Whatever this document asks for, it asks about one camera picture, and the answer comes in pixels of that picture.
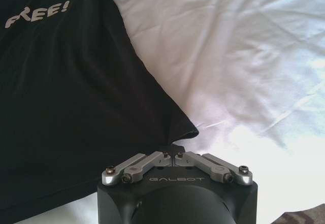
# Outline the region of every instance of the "black bolt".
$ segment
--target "black bolt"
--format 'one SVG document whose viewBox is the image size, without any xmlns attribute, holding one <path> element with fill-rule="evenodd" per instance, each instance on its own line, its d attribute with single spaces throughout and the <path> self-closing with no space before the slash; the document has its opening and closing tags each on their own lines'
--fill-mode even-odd
<svg viewBox="0 0 325 224">
<path fill-rule="evenodd" d="M 178 152 L 178 153 L 177 153 L 177 156 L 178 156 L 179 158 L 183 158 L 183 155 L 184 155 L 183 152 Z"/>
<path fill-rule="evenodd" d="M 113 173 L 115 173 L 115 167 L 114 166 L 106 167 L 106 173 L 107 174 L 113 174 Z"/>
<path fill-rule="evenodd" d="M 224 181 L 225 183 L 231 183 L 231 182 L 233 182 L 233 180 L 234 180 L 234 177 L 232 176 L 231 173 L 226 173 L 226 174 L 224 175 L 224 177 L 223 177 L 223 181 Z"/>
<path fill-rule="evenodd" d="M 132 182 L 132 178 L 131 175 L 126 173 L 122 176 L 122 182 L 123 183 L 131 183 Z"/>
<path fill-rule="evenodd" d="M 239 171 L 240 171 L 240 173 L 242 173 L 242 174 L 248 174 L 248 172 L 249 172 L 249 168 L 248 168 L 247 166 L 240 166 L 240 167 L 239 167 Z"/>
<path fill-rule="evenodd" d="M 163 154 L 164 154 L 165 159 L 168 158 L 168 153 L 167 152 L 163 152 Z"/>
</svg>

